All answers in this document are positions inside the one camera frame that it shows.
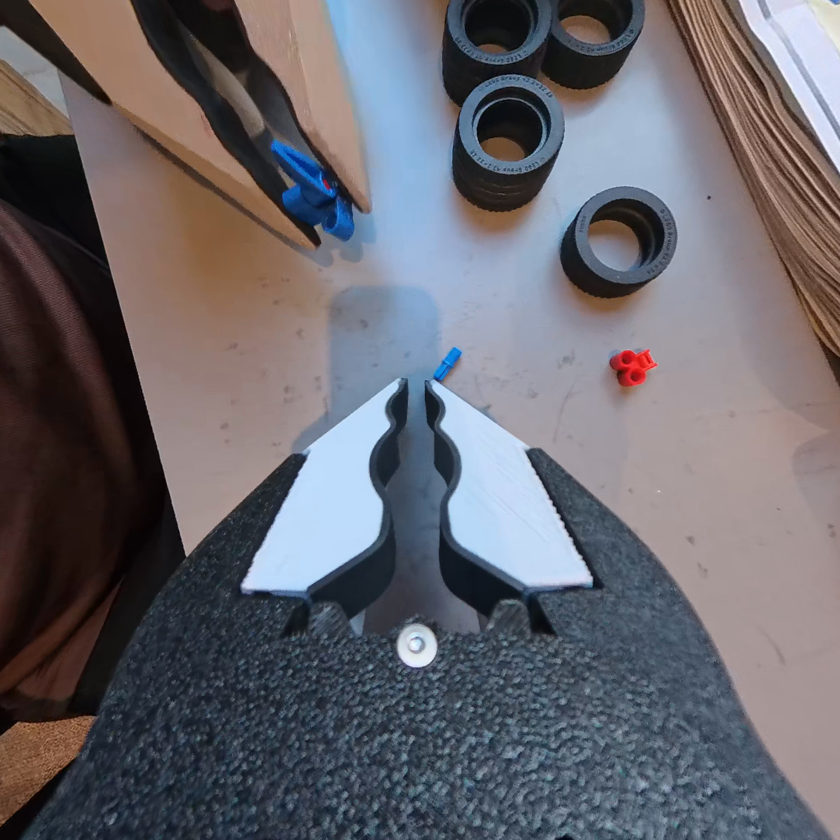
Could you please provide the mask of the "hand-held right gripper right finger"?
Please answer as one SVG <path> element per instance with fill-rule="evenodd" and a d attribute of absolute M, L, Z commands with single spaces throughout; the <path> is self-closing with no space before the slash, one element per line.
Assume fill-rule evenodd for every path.
<path fill-rule="evenodd" d="M 478 614 L 594 587 L 594 574 L 532 463 L 532 448 L 437 381 L 425 384 L 440 504 L 439 567 Z"/>

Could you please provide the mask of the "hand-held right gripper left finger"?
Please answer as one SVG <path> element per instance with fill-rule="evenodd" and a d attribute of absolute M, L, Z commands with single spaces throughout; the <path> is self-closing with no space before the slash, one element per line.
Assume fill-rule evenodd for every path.
<path fill-rule="evenodd" d="M 301 453 L 244 595 L 335 602 L 359 614 L 386 590 L 396 537 L 385 489 L 400 465 L 407 398 L 407 379 L 394 380 Z"/>

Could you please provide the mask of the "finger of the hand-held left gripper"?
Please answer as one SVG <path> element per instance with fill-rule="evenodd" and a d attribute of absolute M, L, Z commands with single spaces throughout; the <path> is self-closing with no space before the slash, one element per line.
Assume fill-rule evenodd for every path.
<path fill-rule="evenodd" d="M 233 15 L 266 66 L 269 83 L 282 87 L 309 150 L 338 177 L 353 204 L 369 214 L 362 132 L 326 3 L 222 1 L 217 11 Z"/>
<path fill-rule="evenodd" d="M 282 205 L 284 182 L 203 72 L 168 2 L 34 1 L 111 106 L 196 183 L 273 235 L 321 238 Z"/>

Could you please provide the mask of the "blue curved toy piece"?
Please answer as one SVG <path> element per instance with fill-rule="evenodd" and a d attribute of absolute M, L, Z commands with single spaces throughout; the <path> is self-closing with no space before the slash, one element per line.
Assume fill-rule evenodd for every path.
<path fill-rule="evenodd" d="M 279 168 L 295 185 L 309 190 L 320 187 L 320 166 L 312 158 L 277 139 L 271 141 L 270 151 Z"/>

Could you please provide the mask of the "blue toy connector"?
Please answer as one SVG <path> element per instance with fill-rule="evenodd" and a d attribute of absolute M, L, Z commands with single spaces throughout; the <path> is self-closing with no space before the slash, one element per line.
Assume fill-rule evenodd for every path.
<path fill-rule="evenodd" d="M 336 239 L 347 242 L 354 235 L 353 205 L 341 194 L 330 198 L 318 208 L 322 230 Z"/>

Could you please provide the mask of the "grey desk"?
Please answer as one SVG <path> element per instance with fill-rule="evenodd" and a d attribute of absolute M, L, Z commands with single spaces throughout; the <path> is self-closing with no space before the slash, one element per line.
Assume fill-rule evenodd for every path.
<path fill-rule="evenodd" d="M 373 210 L 300 253 L 63 82 L 186 551 L 292 452 L 388 382 L 409 382 L 391 587 L 366 631 L 483 621 L 443 583 L 424 381 L 545 450 L 635 531 L 688 596 L 753 726 L 838 837 L 838 385 L 666 2 L 565 115 L 537 198 L 470 205 L 451 176 L 458 109 L 440 69 L 446 2 L 330 2 Z M 582 205 L 659 197 L 675 256 L 602 299 L 560 260 Z M 646 382 L 610 359 L 650 350 Z"/>

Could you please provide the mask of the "light wooden box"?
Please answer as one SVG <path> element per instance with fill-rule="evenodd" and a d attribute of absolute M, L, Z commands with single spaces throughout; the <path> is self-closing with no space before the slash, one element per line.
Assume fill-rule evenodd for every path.
<path fill-rule="evenodd" d="M 1 60 L 1 135 L 72 135 L 68 118 L 6 61 Z"/>

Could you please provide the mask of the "person's black trousers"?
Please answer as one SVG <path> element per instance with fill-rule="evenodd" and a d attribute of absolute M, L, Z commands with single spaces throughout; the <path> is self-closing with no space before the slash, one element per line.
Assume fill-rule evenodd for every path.
<path fill-rule="evenodd" d="M 36 222 L 108 261 L 76 138 L 1 138 L 1 197 Z"/>

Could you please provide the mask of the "black toy tire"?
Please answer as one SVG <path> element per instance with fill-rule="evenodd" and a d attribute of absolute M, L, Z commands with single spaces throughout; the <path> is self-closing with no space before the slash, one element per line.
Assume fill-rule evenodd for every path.
<path fill-rule="evenodd" d="M 523 153 L 517 161 L 489 154 L 483 142 L 502 138 Z M 492 212 L 523 207 L 539 194 L 564 141 L 564 114 L 539 80 L 518 74 L 480 83 L 455 127 L 452 176 L 459 193 Z"/>
<path fill-rule="evenodd" d="M 547 48 L 550 1 L 451 1 L 442 47 L 448 96 L 462 105 L 481 83 L 505 75 L 535 78 Z"/>
<path fill-rule="evenodd" d="M 639 261 L 617 269 L 595 254 L 591 226 L 600 222 L 623 224 L 633 233 Z M 655 194 L 629 185 L 615 186 L 589 198 L 566 229 L 560 260 L 568 280 L 586 294 L 602 299 L 623 298 L 660 277 L 675 256 L 676 218 Z"/>
<path fill-rule="evenodd" d="M 542 71 L 565 88 L 586 90 L 613 79 L 643 30 L 645 1 L 555 1 L 542 60 Z M 608 39 L 585 41 L 565 27 L 568 18 L 583 17 L 602 25 Z"/>

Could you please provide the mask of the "red toy connector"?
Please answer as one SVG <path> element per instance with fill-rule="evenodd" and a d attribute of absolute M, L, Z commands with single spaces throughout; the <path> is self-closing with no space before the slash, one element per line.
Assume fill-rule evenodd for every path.
<path fill-rule="evenodd" d="M 612 356 L 609 364 L 622 387 L 635 387 L 645 383 L 648 372 L 658 366 L 650 350 L 623 350 Z"/>

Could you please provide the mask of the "open instruction booklet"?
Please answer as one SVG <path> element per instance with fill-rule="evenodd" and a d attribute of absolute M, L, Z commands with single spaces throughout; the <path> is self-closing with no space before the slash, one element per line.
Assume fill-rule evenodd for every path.
<path fill-rule="evenodd" d="M 667 5 L 795 294 L 838 356 L 838 174 L 727 2 Z"/>

